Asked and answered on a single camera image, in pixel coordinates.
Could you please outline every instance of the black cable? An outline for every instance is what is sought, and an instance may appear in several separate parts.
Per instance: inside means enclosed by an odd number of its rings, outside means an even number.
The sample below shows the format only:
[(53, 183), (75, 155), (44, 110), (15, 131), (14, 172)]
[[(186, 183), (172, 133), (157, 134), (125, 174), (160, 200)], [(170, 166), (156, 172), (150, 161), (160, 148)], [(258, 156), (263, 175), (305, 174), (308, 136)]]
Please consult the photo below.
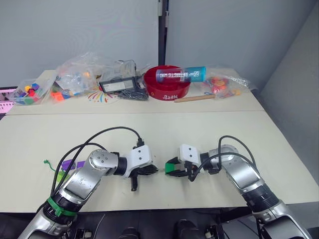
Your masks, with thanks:
[(238, 220), (242, 225), (244, 225), (245, 227), (247, 227), (249, 230), (251, 230), (254, 234), (256, 234), (258, 236), (258, 234), (251, 228), (249, 227), (247, 224), (243, 223), (241, 220)]
[(98, 133), (96, 133), (95, 135), (93, 135), (92, 137), (90, 137), (87, 141), (85, 141), (84, 144), (82, 144), (82, 146), (78, 149), (78, 151), (75, 153), (72, 161), (70, 162), (70, 165), (68, 166), (68, 168), (66, 169), (61, 181), (59, 182), (58, 186), (55, 188), (55, 190), (53, 191), (53, 193), (51, 195), (55, 195), (57, 193), (57, 191), (60, 189), (61, 185), (63, 184), (67, 174), (69, 173), (72, 165), (74, 164), (76, 158), (78, 157), (78, 155), (80, 154), (80, 152), (82, 151), (82, 149), (92, 140), (94, 139), (96, 136), (99, 136), (100, 134), (102, 133), (105, 133), (107, 131), (111, 131), (111, 130), (114, 130), (114, 129), (127, 129), (127, 130), (130, 130), (132, 131), (133, 133), (136, 134), (136, 136), (138, 137), (138, 145), (141, 144), (143, 142), (142, 138), (140, 137), (139, 133), (137, 133), (134, 129), (132, 128), (129, 128), (129, 127), (124, 127), (124, 126), (118, 126), (118, 127), (112, 127), (112, 128), (107, 128), (107, 129), (104, 129)]
[[(234, 136), (224, 135), (224, 136), (219, 138), (219, 141), (218, 141), (218, 153), (220, 154), (220, 152), (221, 152), (221, 141), (224, 138), (231, 138), (231, 139), (239, 142), (247, 150), (247, 152), (249, 153), (249, 156), (250, 156), (252, 162), (250, 160), (248, 160), (248, 162), (250, 162), (251, 165), (254, 167), (254, 169), (259, 173), (259, 171), (257, 169), (256, 161), (255, 161), (255, 158), (254, 158), (252, 152), (249, 150), (249, 148), (241, 140), (239, 140), (238, 138), (236, 138)], [(218, 167), (219, 167), (219, 169), (221, 169), (221, 157), (220, 156), (218, 156)]]
[[(87, 145), (94, 145), (94, 146), (98, 146), (100, 147), (101, 149), (104, 149), (106, 150), (103, 146), (97, 144), (97, 143), (88, 143)], [(82, 147), (82, 144), (72, 148), (71, 150), (69, 150), (60, 160), (60, 162), (58, 163), (58, 165), (56, 166), (56, 169), (55, 169), (55, 173), (54, 173), (54, 178), (53, 178), (53, 183), (52, 183), (52, 187), (51, 187), (51, 196), (53, 196), (53, 192), (54, 192), (54, 189), (55, 189), (55, 183), (56, 183), (56, 179), (58, 177), (58, 173), (59, 173), (59, 170), (60, 170), (60, 167), (63, 163), (63, 161), (65, 160), (65, 158), (70, 154), (72, 153), (74, 150), (76, 150), (77, 148), (80, 148)]]
[(263, 237), (261, 235), (260, 224), (259, 224), (259, 221), (257, 219), (256, 219), (256, 224), (257, 224), (258, 237), (259, 237), (259, 239), (263, 239)]
[(230, 153), (219, 153), (219, 154), (213, 155), (213, 156), (211, 156), (211, 157), (205, 159), (204, 162), (202, 162), (202, 164), (195, 170), (195, 172), (194, 172), (193, 174), (189, 175), (189, 177), (188, 177), (189, 180), (190, 180), (191, 182), (193, 182), (193, 181), (195, 180), (195, 178), (197, 177), (197, 175), (199, 174), (200, 170), (204, 167), (204, 165), (205, 165), (207, 162), (209, 162), (209, 161), (210, 161), (211, 159), (213, 159), (213, 158), (217, 158), (217, 157), (220, 157), (220, 156), (223, 156), (223, 155), (235, 155), (235, 156), (239, 156), (239, 157), (245, 159), (248, 163), (252, 164), (252, 162), (251, 162), (247, 157), (245, 157), (244, 155), (241, 155), (241, 154), (239, 154), (239, 153), (232, 153), (232, 152), (230, 152)]
[(224, 231), (224, 233), (225, 233), (225, 235), (227, 236), (227, 238), (230, 239), (229, 236), (228, 236), (228, 234), (227, 234), (225, 231)]

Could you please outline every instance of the gray wall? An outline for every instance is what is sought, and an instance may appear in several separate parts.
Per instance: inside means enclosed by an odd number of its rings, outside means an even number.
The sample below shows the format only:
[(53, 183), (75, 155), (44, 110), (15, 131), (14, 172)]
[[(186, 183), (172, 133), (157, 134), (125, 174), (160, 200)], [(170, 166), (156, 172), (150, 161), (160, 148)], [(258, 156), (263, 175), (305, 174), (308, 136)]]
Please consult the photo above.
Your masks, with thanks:
[(89, 50), (158, 62), (157, 0), (0, 0), (0, 87)]
[(166, 64), (222, 65), (264, 87), (316, 0), (171, 0)]
[(317, 3), (261, 97), (266, 111), (319, 184), (318, 89)]

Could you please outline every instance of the green tape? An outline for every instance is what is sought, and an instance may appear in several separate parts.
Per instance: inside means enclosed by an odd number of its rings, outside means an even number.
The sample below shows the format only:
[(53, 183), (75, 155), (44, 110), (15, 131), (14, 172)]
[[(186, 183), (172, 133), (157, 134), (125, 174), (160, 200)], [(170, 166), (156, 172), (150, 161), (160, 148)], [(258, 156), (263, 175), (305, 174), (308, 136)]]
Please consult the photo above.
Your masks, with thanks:
[(51, 197), (49, 197), (47, 199), (47, 201), (50, 204), (50, 206), (55, 210), (55, 215), (57, 217), (60, 217), (61, 214), (65, 215), (65, 216), (75, 216), (76, 215), (76, 212), (71, 212), (71, 211), (65, 210), (64, 208), (57, 205), (56, 202)]
[(175, 171), (175, 164), (166, 163), (165, 164), (165, 174)]

